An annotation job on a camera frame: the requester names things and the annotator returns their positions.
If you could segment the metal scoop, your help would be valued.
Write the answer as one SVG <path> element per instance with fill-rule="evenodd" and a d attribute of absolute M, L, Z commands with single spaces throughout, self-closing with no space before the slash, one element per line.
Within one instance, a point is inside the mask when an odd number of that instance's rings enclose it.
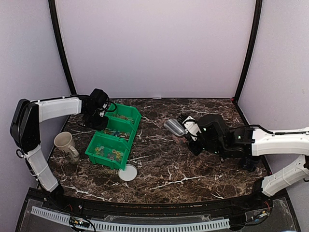
<path fill-rule="evenodd" d="M 176 137 L 183 137 L 186 135 L 185 128 L 174 118 L 168 119 L 164 123 L 164 127 Z"/>

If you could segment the green three-compartment bin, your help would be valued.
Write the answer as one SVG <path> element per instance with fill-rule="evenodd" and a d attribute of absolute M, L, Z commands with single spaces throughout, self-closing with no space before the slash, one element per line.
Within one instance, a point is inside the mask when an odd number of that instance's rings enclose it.
<path fill-rule="evenodd" d="M 93 164 L 103 165 L 109 167 L 112 170 L 124 170 L 126 167 L 128 156 L 134 143 L 135 136 L 137 134 L 139 123 L 141 120 L 141 114 L 137 108 L 132 106 L 117 103 L 116 106 L 117 109 L 114 112 L 105 114 L 105 116 L 108 117 L 108 125 L 106 129 L 130 132 L 130 138 L 128 140 L 125 140 L 123 138 L 104 134 L 103 131 L 96 131 L 85 151 L 85 154 L 88 155 L 90 162 L 92 162 Z M 131 122 L 128 120 L 116 118 L 114 117 L 114 115 L 116 114 L 132 117 L 134 121 Z M 118 162 L 96 155 L 95 147 L 100 145 L 123 152 L 124 156 L 122 160 Z"/>

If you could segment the white jar lid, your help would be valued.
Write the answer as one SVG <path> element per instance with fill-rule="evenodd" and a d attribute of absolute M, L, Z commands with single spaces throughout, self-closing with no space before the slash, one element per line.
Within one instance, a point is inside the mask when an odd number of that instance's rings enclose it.
<path fill-rule="evenodd" d="M 134 165 L 127 164 L 124 170 L 118 171 L 118 176 L 123 181 L 132 181 L 137 177 L 138 170 Z"/>

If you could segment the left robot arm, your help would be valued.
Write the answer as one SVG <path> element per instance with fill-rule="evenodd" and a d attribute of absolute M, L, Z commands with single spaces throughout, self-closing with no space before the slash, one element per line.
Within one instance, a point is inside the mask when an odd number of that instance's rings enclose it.
<path fill-rule="evenodd" d="M 110 98 L 102 89 L 94 89 L 90 95 L 70 95 L 43 100 L 20 99 L 10 125 L 10 135 L 18 149 L 16 154 L 25 159 L 31 174 L 42 189 L 52 193 L 49 203 L 58 211 L 68 207 L 68 199 L 59 191 L 63 188 L 52 173 L 41 146 L 40 124 L 63 116 L 83 116 L 84 125 L 100 131 L 107 126 L 106 113 Z"/>

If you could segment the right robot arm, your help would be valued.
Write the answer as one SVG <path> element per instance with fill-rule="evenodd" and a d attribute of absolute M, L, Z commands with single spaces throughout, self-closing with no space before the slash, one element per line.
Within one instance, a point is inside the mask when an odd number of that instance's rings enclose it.
<path fill-rule="evenodd" d="M 186 132 L 188 148 L 194 155 L 208 151 L 221 159 L 239 159 L 239 165 L 254 171 L 260 157 L 269 154 L 297 154 L 298 158 L 276 173 L 254 183 L 254 193 L 246 205 L 256 210 L 280 190 L 309 175 L 309 129 L 269 131 L 260 125 L 228 127 L 218 114 L 207 114 L 200 119 L 181 114 L 177 121 Z"/>

